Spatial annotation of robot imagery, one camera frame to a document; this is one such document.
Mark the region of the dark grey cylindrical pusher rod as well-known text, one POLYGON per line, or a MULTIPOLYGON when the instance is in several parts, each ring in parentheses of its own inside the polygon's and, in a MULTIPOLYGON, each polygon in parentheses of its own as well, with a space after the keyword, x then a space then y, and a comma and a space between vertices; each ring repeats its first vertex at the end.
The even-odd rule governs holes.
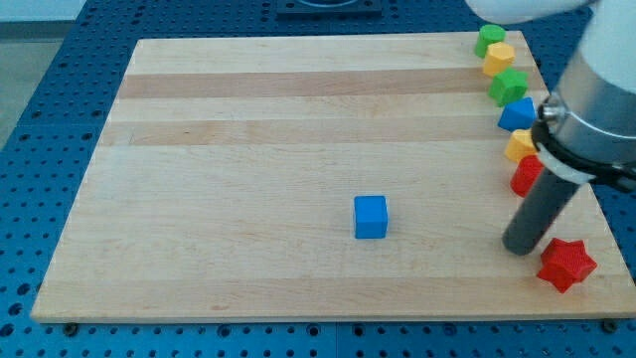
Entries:
POLYGON ((504 231, 504 247, 517 256, 529 254, 579 188, 543 169, 504 231))

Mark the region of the black ring clamp flange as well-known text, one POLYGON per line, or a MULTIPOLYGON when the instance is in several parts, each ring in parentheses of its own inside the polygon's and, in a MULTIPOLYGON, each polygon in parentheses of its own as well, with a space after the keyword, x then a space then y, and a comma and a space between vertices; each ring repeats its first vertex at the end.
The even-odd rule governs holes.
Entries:
POLYGON ((556 93, 538 107, 532 140, 557 177, 629 193, 635 190, 635 99, 566 101, 556 93))

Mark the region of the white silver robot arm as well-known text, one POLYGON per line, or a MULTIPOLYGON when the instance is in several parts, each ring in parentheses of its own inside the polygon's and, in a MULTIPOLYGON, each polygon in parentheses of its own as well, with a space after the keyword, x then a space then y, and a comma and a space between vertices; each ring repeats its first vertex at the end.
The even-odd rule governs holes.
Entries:
POLYGON ((505 230, 529 254, 586 183, 635 189, 635 4, 590 2, 593 16, 531 129, 544 168, 505 230))

